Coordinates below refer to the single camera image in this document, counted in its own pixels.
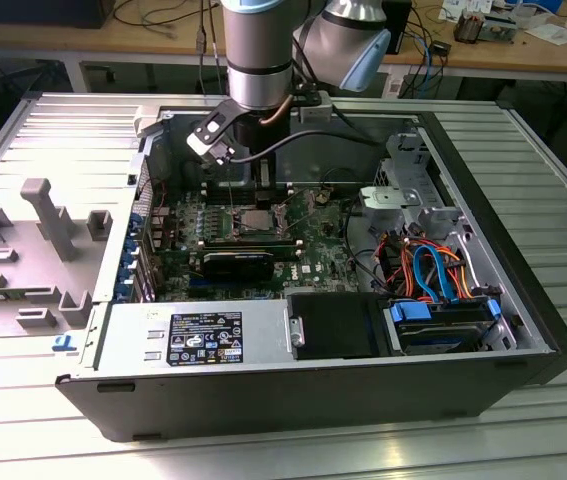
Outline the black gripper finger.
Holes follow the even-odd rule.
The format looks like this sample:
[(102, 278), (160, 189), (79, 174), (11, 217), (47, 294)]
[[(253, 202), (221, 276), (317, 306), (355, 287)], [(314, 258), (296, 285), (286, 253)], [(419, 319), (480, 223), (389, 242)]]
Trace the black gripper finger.
[(276, 198), (276, 154), (267, 154), (252, 163), (255, 186), (255, 204), (258, 209), (269, 209)]

